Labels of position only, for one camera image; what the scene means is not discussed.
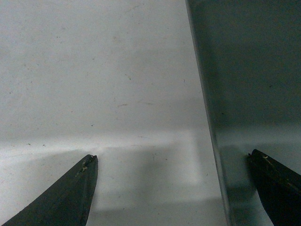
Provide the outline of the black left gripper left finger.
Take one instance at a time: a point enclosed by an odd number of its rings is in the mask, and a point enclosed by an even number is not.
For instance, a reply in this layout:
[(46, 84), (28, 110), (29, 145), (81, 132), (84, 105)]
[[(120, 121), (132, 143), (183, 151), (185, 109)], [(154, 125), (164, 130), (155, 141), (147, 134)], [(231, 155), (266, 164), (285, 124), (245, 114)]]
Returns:
[(85, 226), (98, 177), (98, 158), (86, 155), (3, 225)]

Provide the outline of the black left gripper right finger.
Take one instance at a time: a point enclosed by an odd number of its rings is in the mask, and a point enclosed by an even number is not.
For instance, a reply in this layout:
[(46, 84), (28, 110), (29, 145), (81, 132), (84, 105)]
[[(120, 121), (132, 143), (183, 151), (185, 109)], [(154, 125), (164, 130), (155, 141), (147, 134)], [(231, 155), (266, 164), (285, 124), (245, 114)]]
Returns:
[(254, 149), (247, 158), (261, 204), (275, 226), (301, 224), (301, 176)]

